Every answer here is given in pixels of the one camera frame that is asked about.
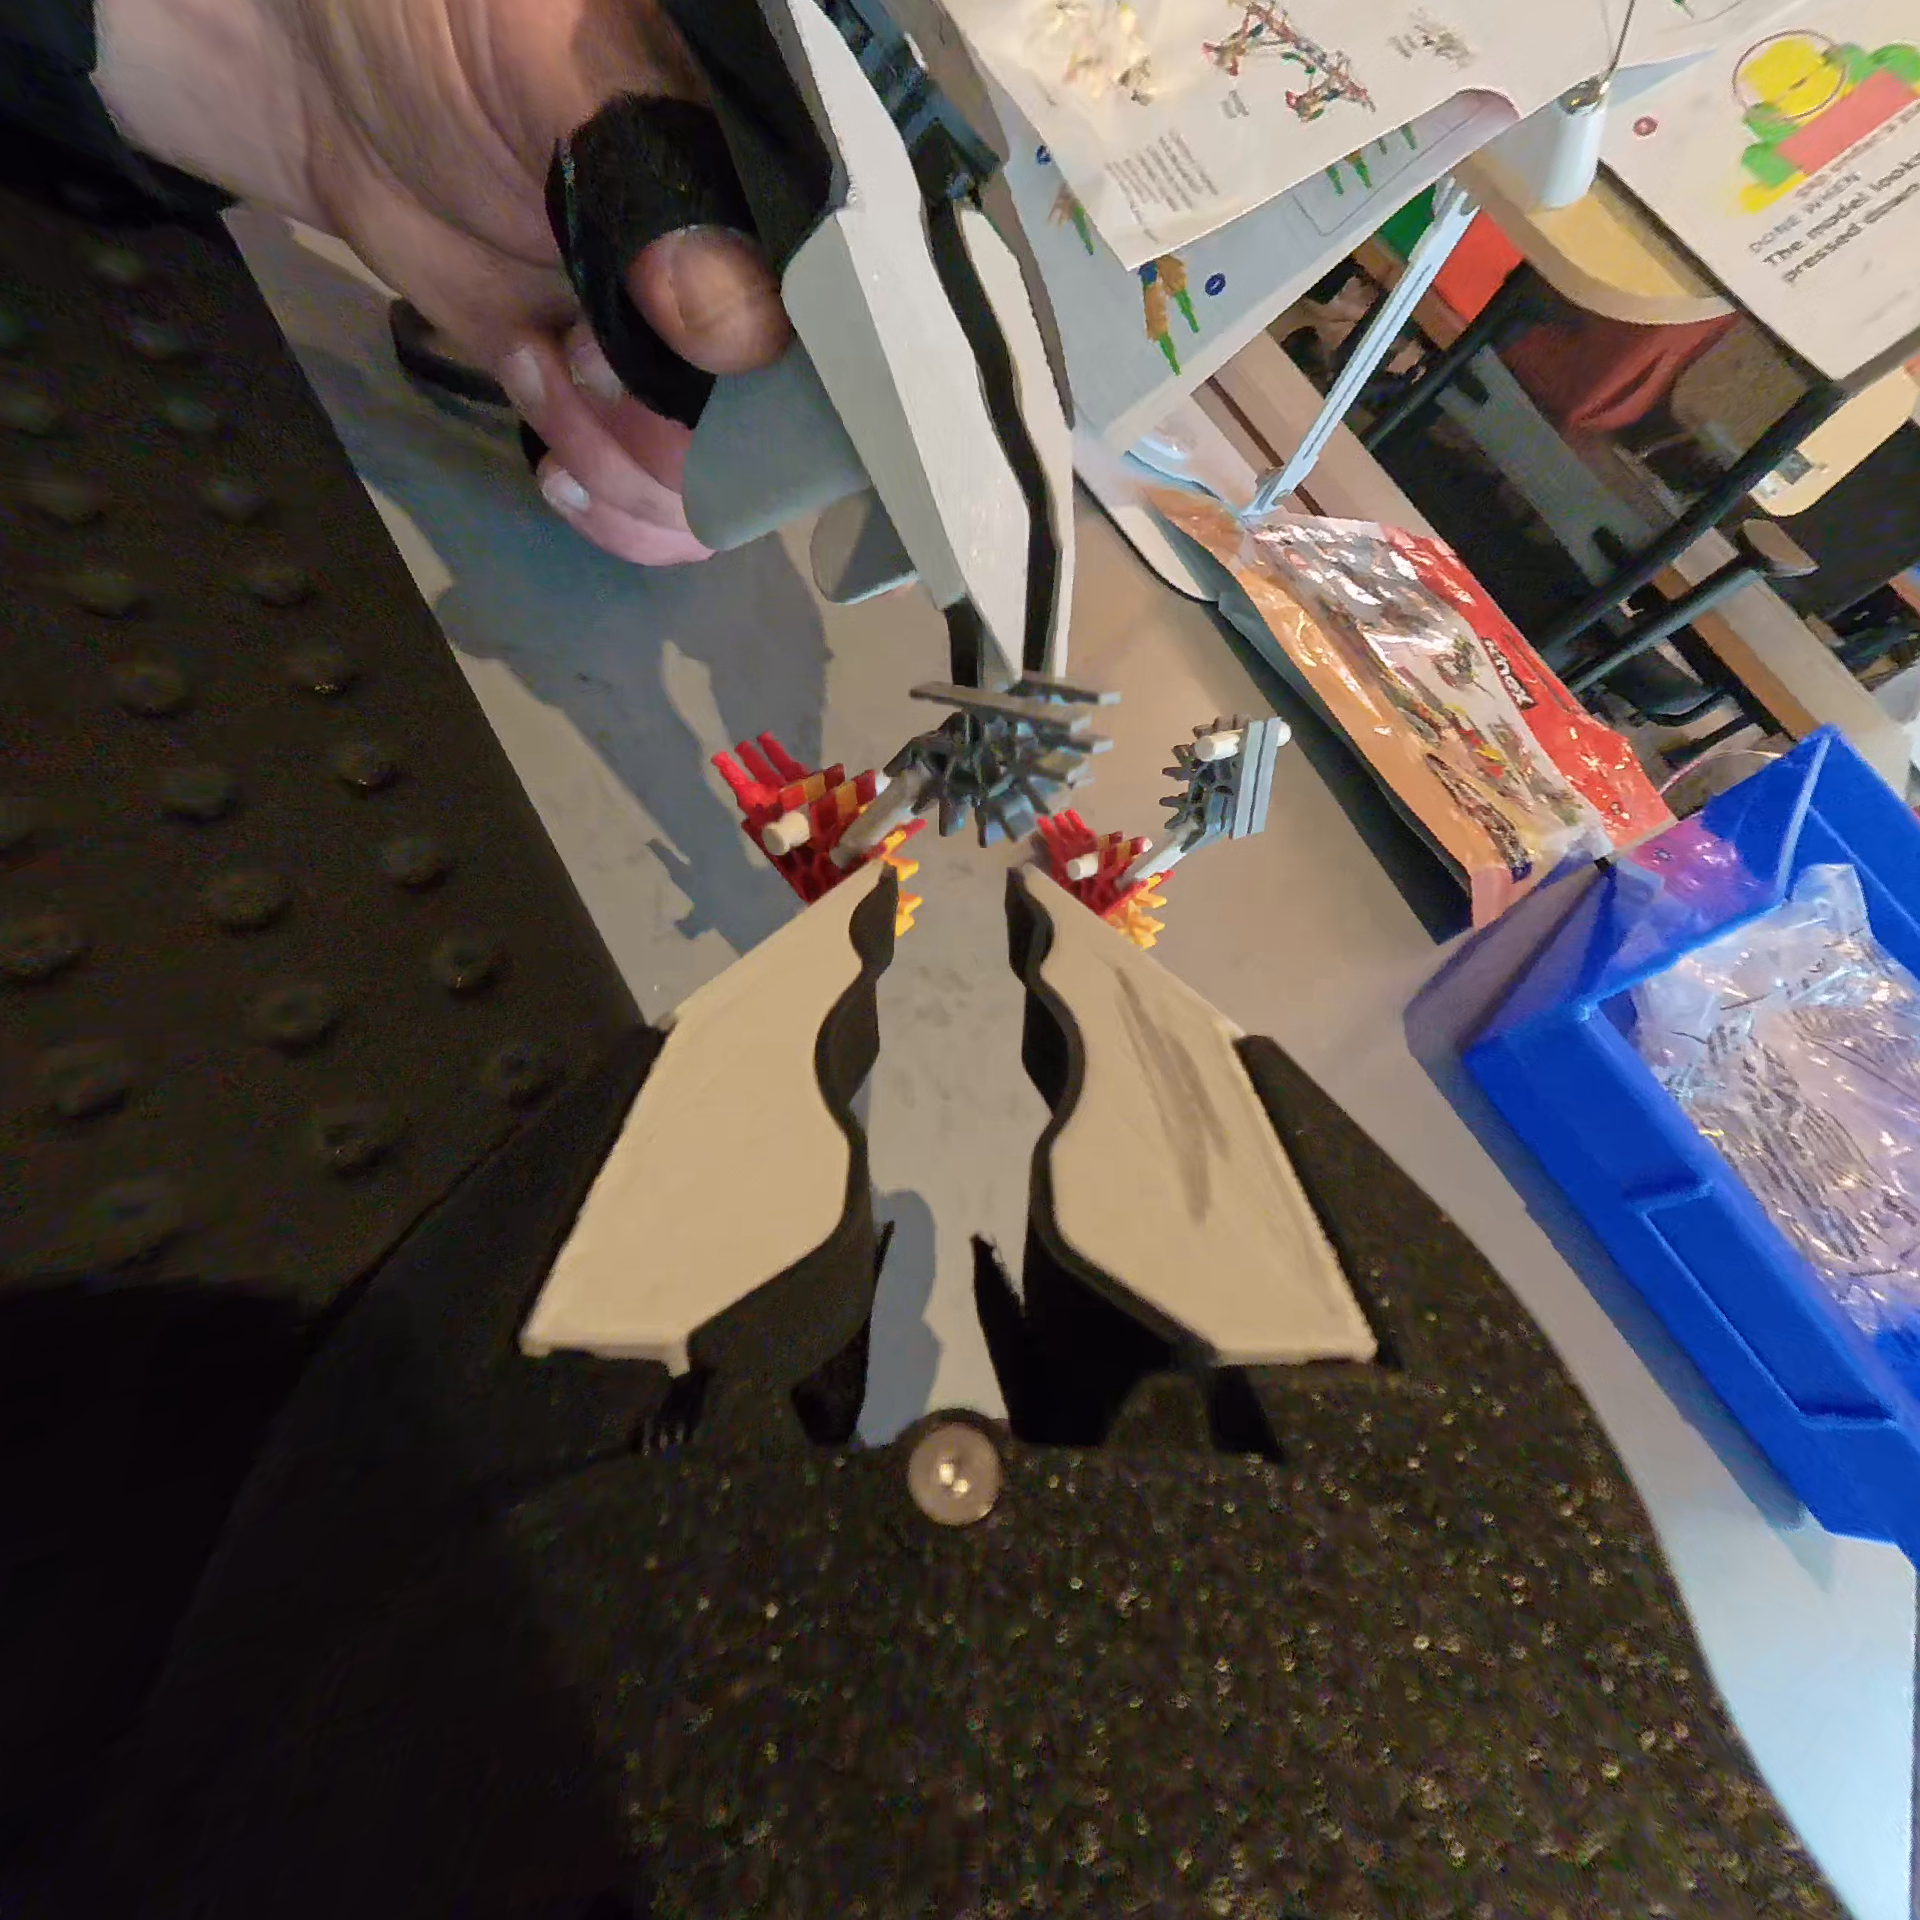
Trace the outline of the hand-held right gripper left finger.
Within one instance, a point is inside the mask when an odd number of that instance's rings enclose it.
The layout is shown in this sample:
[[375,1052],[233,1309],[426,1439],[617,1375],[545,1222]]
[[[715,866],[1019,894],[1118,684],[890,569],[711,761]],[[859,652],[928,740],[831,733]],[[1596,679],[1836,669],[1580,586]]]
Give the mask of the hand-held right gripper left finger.
[[519,1331],[532,1357],[810,1373],[874,1309],[859,1093],[899,878],[863,868],[672,1013]]

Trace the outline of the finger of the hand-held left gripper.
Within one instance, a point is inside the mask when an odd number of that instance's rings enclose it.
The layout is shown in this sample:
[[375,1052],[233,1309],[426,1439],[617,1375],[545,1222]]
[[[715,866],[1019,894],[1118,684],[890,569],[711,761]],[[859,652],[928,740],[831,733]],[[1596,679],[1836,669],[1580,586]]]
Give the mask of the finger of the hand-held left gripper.
[[1047,362],[1017,263],[975,206],[927,191],[820,4],[779,4],[778,46],[833,162],[827,211],[785,266],[788,317],[960,652],[1046,666],[1050,475],[1019,375]]
[[1074,588],[1073,394],[1046,278],[1010,196],[931,215],[937,274],[977,358],[1000,454],[1027,508],[1019,667],[1062,676]]

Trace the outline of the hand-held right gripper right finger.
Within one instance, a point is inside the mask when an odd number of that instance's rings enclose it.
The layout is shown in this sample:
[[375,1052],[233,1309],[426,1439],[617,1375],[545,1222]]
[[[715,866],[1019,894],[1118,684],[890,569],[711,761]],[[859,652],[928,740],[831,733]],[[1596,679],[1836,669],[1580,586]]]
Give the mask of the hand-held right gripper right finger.
[[1043,1250],[1215,1370],[1372,1364],[1379,1335],[1243,1061],[1247,1033],[1038,868],[1006,882]]

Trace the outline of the small red yellow toy assembly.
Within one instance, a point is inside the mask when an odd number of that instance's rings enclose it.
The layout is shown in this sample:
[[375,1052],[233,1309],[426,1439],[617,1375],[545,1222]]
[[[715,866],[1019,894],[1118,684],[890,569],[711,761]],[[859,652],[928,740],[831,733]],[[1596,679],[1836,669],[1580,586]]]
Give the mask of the small red yellow toy assembly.
[[772,733],[739,740],[731,751],[713,755],[711,766],[734,798],[740,830],[804,905],[820,900],[855,868],[883,865],[897,874],[897,934],[913,930],[922,913],[913,879],[922,865],[906,844],[923,833],[923,820],[908,815],[875,845],[858,847],[848,859],[838,854],[890,783],[888,774],[850,774],[842,761],[804,766]]

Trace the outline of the printed instruction booklet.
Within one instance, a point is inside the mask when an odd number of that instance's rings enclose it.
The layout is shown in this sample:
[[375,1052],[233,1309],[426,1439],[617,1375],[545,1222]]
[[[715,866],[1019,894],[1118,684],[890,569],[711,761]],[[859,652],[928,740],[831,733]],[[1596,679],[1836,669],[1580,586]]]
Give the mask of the printed instruction booklet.
[[1770,4],[959,2],[1081,429],[1129,447],[1386,218]]

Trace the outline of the grey-topped red yellow toy assembly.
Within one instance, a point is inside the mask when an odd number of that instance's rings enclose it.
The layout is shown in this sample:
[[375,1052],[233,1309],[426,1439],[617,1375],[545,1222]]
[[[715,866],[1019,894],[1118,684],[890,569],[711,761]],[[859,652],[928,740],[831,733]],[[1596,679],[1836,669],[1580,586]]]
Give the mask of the grey-topped red yellow toy assembly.
[[1279,716],[1201,726],[1174,750],[1166,774],[1176,786],[1163,799],[1159,839],[1097,833],[1080,811],[1064,809],[1040,819],[1040,868],[1129,943],[1154,948],[1169,876],[1196,853],[1265,830],[1289,740],[1291,726]]

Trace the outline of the blue plastic bin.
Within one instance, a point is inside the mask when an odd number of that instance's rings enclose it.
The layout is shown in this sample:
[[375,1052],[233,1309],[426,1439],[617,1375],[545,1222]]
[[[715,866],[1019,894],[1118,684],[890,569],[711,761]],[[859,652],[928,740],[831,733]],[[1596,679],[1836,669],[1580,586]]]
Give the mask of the blue plastic bin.
[[1750,932],[1816,866],[1864,885],[1916,969],[1916,819],[1836,729],[1599,865],[1463,1044],[1463,1068],[1826,1529],[1919,1547],[1916,1385],[1817,1282],[1658,1084],[1635,990]]

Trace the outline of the orange toy parts bag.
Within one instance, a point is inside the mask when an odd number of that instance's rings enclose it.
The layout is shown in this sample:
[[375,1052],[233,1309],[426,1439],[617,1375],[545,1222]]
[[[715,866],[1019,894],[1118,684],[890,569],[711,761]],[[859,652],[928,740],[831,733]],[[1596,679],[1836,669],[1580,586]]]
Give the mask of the orange toy parts bag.
[[1472,929],[1567,866],[1675,825],[1630,740],[1558,679],[1444,539],[1238,511],[1184,487],[1147,500],[1211,565],[1222,611],[1463,885]]

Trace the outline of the black dimpled plastic panel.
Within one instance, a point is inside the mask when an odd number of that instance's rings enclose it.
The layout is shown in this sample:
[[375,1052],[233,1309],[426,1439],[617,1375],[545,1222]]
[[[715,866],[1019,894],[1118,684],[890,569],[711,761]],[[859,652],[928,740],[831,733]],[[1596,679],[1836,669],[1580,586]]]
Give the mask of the black dimpled plastic panel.
[[227,230],[2,283],[4,1284],[318,1313],[651,1033]]

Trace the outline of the white cylindrical holder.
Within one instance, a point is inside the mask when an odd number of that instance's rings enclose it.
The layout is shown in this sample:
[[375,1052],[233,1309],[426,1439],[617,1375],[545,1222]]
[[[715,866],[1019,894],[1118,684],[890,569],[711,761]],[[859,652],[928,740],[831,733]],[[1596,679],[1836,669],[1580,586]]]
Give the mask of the white cylindrical holder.
[[1544,162],[1544,207],[1569,207],[1583,201],[1601,172],[1606,139],[1619,118],[1617,78],[1596,76],[1572,84],[1547,109],[1547,149]]

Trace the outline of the clear plastic bag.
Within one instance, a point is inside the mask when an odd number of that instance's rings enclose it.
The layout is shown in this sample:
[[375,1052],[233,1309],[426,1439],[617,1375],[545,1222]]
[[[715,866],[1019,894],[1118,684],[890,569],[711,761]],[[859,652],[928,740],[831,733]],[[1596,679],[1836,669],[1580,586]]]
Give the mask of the clear plastic bag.
[[1919,986],[1873,930],[1858,871],[1804,868],[1630,1004],[1654,1077],[1836,1305],[1916,1353]]

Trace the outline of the white printed sign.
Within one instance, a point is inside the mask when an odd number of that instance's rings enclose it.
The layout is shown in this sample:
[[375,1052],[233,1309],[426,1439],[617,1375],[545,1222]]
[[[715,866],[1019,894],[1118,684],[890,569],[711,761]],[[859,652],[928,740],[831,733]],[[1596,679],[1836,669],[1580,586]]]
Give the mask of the white printed sign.
[[1608,111],[1602,161],[1832,382],[1916,356],[1919,4],[1659,4],[1691,60]]

